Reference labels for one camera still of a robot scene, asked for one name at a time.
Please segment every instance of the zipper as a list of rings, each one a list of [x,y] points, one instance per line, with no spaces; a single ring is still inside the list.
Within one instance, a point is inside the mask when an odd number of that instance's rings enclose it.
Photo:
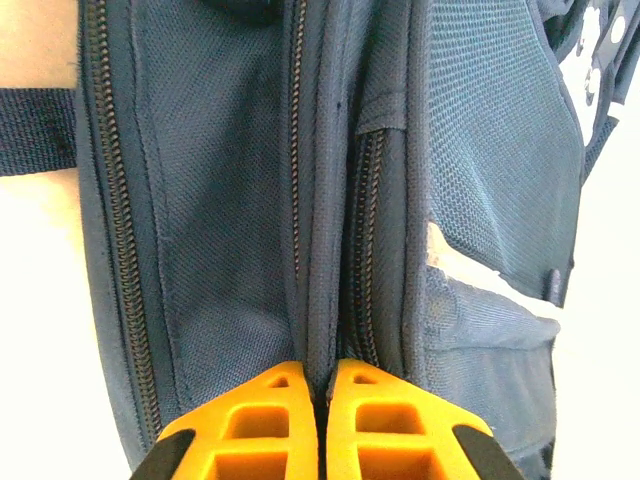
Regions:
[[[113,213],[116,269],[124,308],[125,335],[129,341],[133,359],[134,380],[140,395],[144,428],[150,441],[153,442],[162,430],[162,421],[142,301],[131,202],[120,147],[120,134],[115,119],[106,0],[91,0],[87,16],[95,108],[100,146],[105,162],[109,202]]]
[[[291,81],[291,197],[293,217],[293,265],[296,280],[300,272],[300,191],[298,182],[300,157],[300,69],[302,65],[302,46],[304,27],[307,17],[307,0],[302,0],[298,9],[293,42],[293,75]]]
[[[384,131],[364,137],[364,154],[356,165],[349,228],[350,289],[348,306],[352,345],[358,358],[380,366],[373,333],[373,244],[380,197]]]

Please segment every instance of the backpack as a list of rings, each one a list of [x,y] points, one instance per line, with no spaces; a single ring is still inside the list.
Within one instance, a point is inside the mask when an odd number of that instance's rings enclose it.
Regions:
[[[638,4],[591,4],[585,146],[558,66],[583,0],[82,2],[86,252],[130,464],[286,360],[321,424],[354,357],[481,416],[548,478],[580,191]]]

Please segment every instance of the yellow plastic piece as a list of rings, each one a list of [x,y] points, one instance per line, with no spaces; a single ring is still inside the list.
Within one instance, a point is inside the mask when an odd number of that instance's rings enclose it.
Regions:
[[[452,428],[486,423],[358,360],[341,360],[327,427],[328,480],[479,480]]]
[[[169,424],[195,438],[172,480],[318,478],[318,438],[302,365],[267,370]]]

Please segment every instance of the dark blue fabric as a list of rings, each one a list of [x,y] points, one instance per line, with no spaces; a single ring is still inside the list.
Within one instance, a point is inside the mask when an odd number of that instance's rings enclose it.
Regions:
[[[76,165],[73,90],[0,89],[0,176]]]

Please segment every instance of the zipper teeth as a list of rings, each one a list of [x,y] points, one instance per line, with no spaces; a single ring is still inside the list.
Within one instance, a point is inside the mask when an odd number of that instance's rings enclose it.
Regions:
[[[379,202],[383,139],[382,131],[367,139],[358,185],[354,243],[356,349],[364,360],[375,366],[380,362],[373,335],[373,235]]]
[[[140,287],[138,254],[133,232],[131,203],[115,119],[111,64],[107,38],[106,0],[89,3],[89,45],[100,143],[105,158],[107,184],[120,276],[126,331],[129,339],[144,422],[155,440],[162,429],[158,396],[153,377],[147,324]]]
[[[300,2],[298,23],[293,54],[293,84],[291,88],[291,193],[293,213],[293,264],[296,280],[300,272],[300,194],[299,194],[299,117],[300,117],[300,67],[302,64],[302,44],[304,38],[307,0]]]

